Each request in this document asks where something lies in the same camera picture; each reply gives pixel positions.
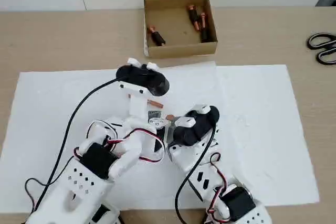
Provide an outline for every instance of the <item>wooden table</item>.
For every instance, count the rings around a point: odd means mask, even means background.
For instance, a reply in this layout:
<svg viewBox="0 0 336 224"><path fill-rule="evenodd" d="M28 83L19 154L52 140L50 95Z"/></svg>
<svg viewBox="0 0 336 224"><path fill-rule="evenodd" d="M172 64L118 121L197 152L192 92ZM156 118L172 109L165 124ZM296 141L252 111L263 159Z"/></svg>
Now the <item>wooden table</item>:
<svg viewBox="0 0 336 224"><path fill-rule="evenodd" d="M155 61L161 67L207 60L288 66L321 202L270 207L275 224L336 222L336 67L318 64L316 52L304 44L312 33L336 33L335 17L332 7L216 8L215 55ZM142 10L0 13L0 143L20 71L113 69L130 56L146 61ZM203 216L200 210L182 212L189 223ZM122 216L125 223L179 223L173 210ZM25 217L0 215L0 223L20 223Z"/></svg>

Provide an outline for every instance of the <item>open cardboard box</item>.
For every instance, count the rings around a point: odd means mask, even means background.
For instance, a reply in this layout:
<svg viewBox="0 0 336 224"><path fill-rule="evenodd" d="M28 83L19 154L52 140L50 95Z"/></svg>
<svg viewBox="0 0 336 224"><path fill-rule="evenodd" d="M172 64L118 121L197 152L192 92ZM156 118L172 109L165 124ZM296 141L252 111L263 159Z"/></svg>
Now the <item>open cardboard box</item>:
<svg viewBox="0 0 336 224"><path fill-rule="evenodd" d="M201 34L189 20L187 7L195 5L197 12L205 12L210 42L201 43ZM154 26L166 41L157 46L145 33L145 47L149 57L171 58L214 54L217 36L209 0L144 0L145 27Z"/></svg>

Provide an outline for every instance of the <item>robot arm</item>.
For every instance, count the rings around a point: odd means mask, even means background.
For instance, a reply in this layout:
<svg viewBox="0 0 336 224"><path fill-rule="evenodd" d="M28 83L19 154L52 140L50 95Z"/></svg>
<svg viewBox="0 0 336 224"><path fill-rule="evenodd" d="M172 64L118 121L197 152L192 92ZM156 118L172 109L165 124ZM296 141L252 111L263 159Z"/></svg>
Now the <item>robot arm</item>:
<svg viewBox="0 0 336 224"><path fill-rule="evenodd" d="M118 69L116 78L124 80L119 82L120 88L131 94L130 116L95 120L90 125L87 139L75 149L77 158L68 163L56 188L27 224L119 223L119 211L103 204L114 182L139 159L157 162L163 158L165 147L148 123L147 96L164 95L169 82L155 64L141 65L134 59L129 63ZM143 157L143 151L154 152L156 141L162 145L162 156Z"/></svg>
<svg viewBox="0 0 336 224"><path fill-rule="evenodd" d="M253 199L246 186L222 166L222 151L216 133L212 134L213 130L218 130L215 127L218 120L216 107L206 105L198 105L175 120L168 140L172 162L189 176L189 185L204 202L207 214L204 223L271 224L261 202Z"/></svg>

